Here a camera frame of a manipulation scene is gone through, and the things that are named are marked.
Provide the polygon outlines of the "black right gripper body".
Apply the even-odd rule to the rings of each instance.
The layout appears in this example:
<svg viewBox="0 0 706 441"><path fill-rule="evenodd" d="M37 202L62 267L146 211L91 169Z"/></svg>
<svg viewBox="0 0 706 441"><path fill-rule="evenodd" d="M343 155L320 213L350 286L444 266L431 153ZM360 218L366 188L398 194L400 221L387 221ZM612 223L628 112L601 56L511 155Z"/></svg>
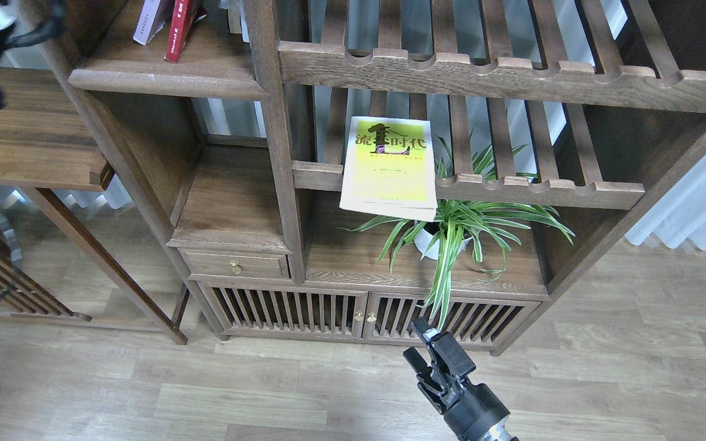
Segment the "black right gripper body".
<svg viewBox="0 0 706 441"><path fill-rule="evenodd" d="M510 440L505 428L510 412L484 384L435 383L435 392L420 389L459 440Z"/></svg>

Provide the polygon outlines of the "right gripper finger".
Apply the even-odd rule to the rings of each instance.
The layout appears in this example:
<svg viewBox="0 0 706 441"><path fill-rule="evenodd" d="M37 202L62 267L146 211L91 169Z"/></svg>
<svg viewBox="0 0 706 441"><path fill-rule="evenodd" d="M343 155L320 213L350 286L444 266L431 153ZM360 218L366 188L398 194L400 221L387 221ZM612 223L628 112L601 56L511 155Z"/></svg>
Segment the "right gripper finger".
<svg viewBox="0 0 706 441"><path fill-rule="evenodd" d="M417 351L417 349L410 347L403 351L404 359L409 363L409 365L414 369L414 372L418 379L418 386L424 391L429 391L430 393L435 392L435 383L432 379L433 369L424 360L423 356Z"/></svg>
<svg viewBox="0 0 706 441"><path fill-rule="evenodd" d="M426 344L431 355L434 383L463 383L475 368L473 360L451 333L430 327L423 318L415 318L410 326Z"/></svg>

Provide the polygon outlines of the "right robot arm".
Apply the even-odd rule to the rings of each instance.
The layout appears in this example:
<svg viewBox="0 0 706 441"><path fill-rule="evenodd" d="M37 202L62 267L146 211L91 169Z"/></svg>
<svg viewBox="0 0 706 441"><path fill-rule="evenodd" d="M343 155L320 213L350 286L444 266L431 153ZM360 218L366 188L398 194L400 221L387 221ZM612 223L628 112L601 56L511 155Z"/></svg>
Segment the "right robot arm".
<svg viewBox="0 0 706 441"><path fill-rule="evenodd" d="M468 374L476 365L454 336L420 317L410 326L426 344L432 362L428 364L415 348L404 350L404 358L416 372L417 387L457 438L513 440L505 428L509 410L485 383L471 383Z"/></svg>

